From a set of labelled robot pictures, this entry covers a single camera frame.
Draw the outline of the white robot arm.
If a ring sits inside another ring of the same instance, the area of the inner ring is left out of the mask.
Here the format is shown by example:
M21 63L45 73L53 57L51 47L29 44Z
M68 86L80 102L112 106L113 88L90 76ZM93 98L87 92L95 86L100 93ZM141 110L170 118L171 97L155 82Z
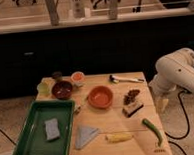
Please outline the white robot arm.
M156 61L156 74L148 83L158 114L168 105L167 95L177 86L194 93L194 50L182 48Z

